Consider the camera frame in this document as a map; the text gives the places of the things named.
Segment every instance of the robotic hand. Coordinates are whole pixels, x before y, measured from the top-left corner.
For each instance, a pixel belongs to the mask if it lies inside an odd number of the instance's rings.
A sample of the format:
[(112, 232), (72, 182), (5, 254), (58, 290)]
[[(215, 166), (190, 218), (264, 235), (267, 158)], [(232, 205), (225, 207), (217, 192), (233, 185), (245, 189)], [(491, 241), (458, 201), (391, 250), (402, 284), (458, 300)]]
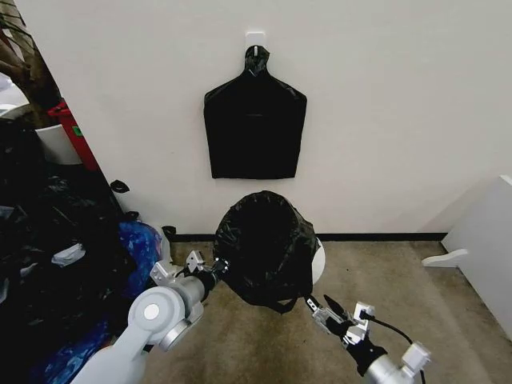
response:
[(172, 349), (202, 317), (203, 301), (220, 280), (227, 264), (205, 265), (201, 253), (190, 252), (183, 269), (157, 262), (150, 272), (158, 285), (142, 292), (128, 313), (128, 327), (119, 339), (97, 352), (72, 384), (135, 384), (146, 368), (146, 345)]
[[(324, 295), (330, 308), (321, 306), (309, 296), (306, 304), (313, 312), (316, 323), (328, 334), (338, 336), (343, 347), (358, 365), (358, 373), (365, 381), (374, 384), (410, 384), (414, 376), (421, 373), (422, 382), (425, 376), (422, 368), (430, 360), (430, 352), (419, 342), (412, 342), (403, 332), (375, 319), (375, 308), (358, 302), (354, 315), (346, 312), (335, 300)], [(402, 356), (402, 366), (396, 366), (388, 357), (384, 348), (374, 345), (369, 338), (370, 321), (376, 322), (399, 332), (410, 343), (409, 349)]]

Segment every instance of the plant pot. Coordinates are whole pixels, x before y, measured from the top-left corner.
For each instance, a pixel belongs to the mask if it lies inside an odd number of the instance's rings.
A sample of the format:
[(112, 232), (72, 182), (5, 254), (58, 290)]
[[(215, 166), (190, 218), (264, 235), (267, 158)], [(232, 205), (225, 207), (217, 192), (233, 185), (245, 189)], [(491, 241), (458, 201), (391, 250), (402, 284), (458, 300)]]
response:
[[(17, 106), (2, 114), (3, 118), (15, 120), (23, 116), (27, 111), (28, 105)], [(77, 154), (61, 124), (48, 126), (36, 130), (42, 141), (42, 148), (45, 153), (45, 159), (55, 164), (66, 166), (82, 164), (82, 160)]]

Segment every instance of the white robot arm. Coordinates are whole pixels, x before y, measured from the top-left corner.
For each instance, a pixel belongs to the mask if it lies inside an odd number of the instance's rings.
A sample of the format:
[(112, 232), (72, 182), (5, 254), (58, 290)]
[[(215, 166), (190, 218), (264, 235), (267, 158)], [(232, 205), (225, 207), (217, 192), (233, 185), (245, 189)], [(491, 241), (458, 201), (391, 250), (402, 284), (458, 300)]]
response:
[(146, 368), (146, 345), (168, 351), (202, 316), (201, 301), (214, 288), (226, 264), (205, 266), (200, 252), (192, 251), (187, 268), (157, 262), (150, 276), (158, 285), (142, 292), (128, 313), (128, 327), (119, 339), (97, 352), (72, 384), (135, 384)]

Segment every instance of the pile of garbage bags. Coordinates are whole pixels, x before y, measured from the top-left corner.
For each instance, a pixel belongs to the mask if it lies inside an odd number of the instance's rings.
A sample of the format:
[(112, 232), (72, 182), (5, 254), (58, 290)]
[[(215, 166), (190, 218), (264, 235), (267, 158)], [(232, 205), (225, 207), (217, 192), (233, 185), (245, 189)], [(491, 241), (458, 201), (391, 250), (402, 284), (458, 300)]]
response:
[(101, 173), (45, 162), (31, 128), (0, 119), (0, 339), (17, 382), (95, 327), (126, 321), (113, 309), (148, 275), (130, 277), (123, 218)]

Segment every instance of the trash can liner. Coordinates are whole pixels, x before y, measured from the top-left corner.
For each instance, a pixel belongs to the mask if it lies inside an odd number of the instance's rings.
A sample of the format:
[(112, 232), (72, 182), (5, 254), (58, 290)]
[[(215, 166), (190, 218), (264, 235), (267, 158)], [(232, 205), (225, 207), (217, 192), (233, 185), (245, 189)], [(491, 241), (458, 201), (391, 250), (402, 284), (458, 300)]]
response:
[(249, 304), (281, 314), (311, 293), (311, 262), (318, 248), (313, 225), (268, 190), (232, 206), (214, 240), (214, 256), (229, 264), (222, 279), (230, 288)]

